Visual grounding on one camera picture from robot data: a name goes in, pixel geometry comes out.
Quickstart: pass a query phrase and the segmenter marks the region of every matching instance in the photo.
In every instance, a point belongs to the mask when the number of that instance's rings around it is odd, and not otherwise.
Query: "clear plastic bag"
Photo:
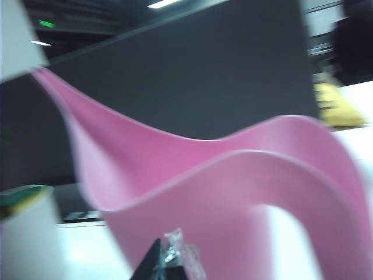
[[[164,266],[182,266],[188,280],[207,280],[205,271],[199,260],[199,250],[193,244],[184,242],[181,229],[166,233],[168,249],[164,257]]]

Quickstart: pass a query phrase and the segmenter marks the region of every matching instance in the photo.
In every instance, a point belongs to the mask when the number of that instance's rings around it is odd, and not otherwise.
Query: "ceiling light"
[[[163,1],[149,5],[148,8],[159,9],[169,4],[175,3],[177,1],[180,1],[180,0],[163,0]]]
[[[39,41],[34,41],[34,40],[31,40],[31,43],[42,45],[42,46],[48,46],[48,45],[51,46],[51,44],[47,44],[47,43],[43,43],[43,42],[39,42]]]

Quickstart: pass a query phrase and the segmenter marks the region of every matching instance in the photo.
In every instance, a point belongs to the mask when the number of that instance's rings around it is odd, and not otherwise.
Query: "white wall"
[[[342,18],[344,14],[340,5],[305,15],[310,36],[331,32],[335,28],[335,22]]]
[[[1,82],[48,64],[42,46],[30,42],[38,39],[20,0],[1,0],[0,23]]]

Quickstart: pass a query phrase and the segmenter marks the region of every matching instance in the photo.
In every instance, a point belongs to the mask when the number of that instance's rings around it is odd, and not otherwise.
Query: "pink curved plastic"
[[[361,181],[318,121],[282,116],[217,140],[159,131],[123,116],[46,69],[32,75],[60,108],[76,173],[127,259],[183,228],[209,279],[271,279],[266,212],[306,228],[325,279],[371,280],[372,236]]]

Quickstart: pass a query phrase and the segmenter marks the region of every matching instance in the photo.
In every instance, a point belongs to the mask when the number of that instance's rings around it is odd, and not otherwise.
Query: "white table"
[[[343,87],[342,93],[373,123],[373,82]],[[373,217],[373,127],[333,134],[346,147],[361,172]],[[299,222],[281,209],[271,208],[270,214],[275,279],[321,280],[311,245]],[[104,222],[59,225],[58,231],[68,259],[65,280],[126,280],[131,277],[132,270]]]

